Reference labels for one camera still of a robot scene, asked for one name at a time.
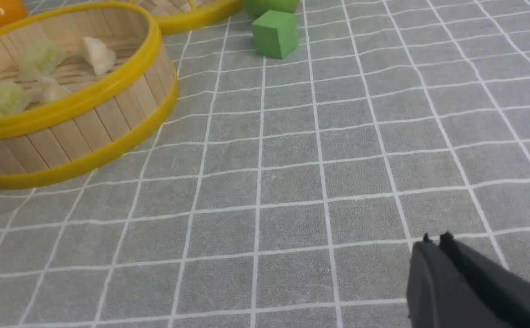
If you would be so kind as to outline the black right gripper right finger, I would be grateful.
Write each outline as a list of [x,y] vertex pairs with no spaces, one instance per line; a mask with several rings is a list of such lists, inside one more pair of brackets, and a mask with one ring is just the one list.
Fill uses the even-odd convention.
[[530,282],[457,241],[440,235],[438,247],[486,307],[509,328],[530,328]]

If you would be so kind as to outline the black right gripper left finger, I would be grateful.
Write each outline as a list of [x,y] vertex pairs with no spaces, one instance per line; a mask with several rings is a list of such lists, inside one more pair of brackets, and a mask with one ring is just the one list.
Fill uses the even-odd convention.
[[427,233],[414,243],[406,292],[413,328],[505,328]]

